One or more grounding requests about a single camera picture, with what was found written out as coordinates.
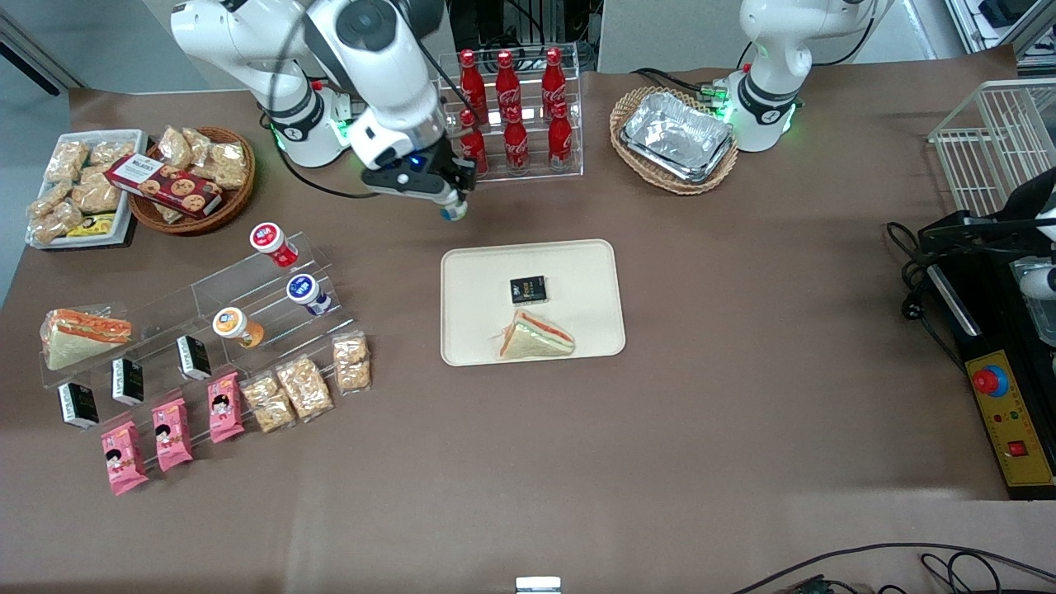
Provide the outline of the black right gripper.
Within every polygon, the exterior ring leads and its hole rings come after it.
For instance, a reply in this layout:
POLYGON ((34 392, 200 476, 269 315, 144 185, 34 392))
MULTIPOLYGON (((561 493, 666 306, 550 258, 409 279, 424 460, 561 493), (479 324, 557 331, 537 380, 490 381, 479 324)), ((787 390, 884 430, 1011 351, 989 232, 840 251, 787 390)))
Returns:
POLYGON ((468 208, 468 196, 475 191, 477 181, 478 165, 461 157, 449 136, 408 155, 408 189, 437 193, 435 203, 444 219, 454 218, 454 191, 459 198, 457 207, 468 208))

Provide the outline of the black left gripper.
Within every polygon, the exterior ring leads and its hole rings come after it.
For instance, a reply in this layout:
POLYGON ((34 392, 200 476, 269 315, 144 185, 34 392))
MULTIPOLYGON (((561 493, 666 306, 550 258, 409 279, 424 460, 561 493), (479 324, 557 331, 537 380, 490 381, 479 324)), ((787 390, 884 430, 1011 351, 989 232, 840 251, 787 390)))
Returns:
POLYGON ((998 256, 1022 256, 1022 249, 1001 247, 980 239, 1008 236, 1006 224, 1014 229, 1036 234, 1045 245, 1055 242, 1054 226, 1055 168, 1046 170, 1019 185, 1006 200, 1006 205, 993 219, 939 219, 920 230, 922 249, 931 257, 957 253, 993 253, 998 256))

